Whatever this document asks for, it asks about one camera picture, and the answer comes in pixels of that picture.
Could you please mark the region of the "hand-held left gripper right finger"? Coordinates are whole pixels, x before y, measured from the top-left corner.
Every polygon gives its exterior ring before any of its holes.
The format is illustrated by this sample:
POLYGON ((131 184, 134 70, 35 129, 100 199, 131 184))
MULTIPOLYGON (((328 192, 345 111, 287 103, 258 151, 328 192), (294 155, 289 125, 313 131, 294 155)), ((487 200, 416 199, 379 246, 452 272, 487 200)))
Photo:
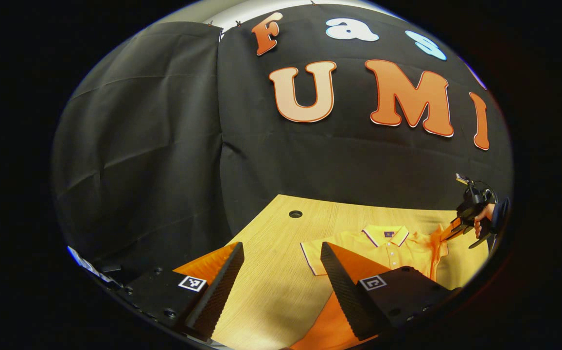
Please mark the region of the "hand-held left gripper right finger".
POLYGON ((322 243, 320 259, 359 340, 406 330, 454 293, 411 266, 391 270, 330 242, 322 243))

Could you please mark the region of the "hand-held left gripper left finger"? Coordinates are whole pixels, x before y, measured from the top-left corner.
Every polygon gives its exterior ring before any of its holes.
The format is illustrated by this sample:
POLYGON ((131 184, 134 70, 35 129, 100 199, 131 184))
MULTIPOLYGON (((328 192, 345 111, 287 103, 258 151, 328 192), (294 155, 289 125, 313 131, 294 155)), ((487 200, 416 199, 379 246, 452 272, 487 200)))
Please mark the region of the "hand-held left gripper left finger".
POLYGON ((157 266, 116 294, 172 332, 208 341, 243 263, 243 244, 234 242, 177 268, 157 266))

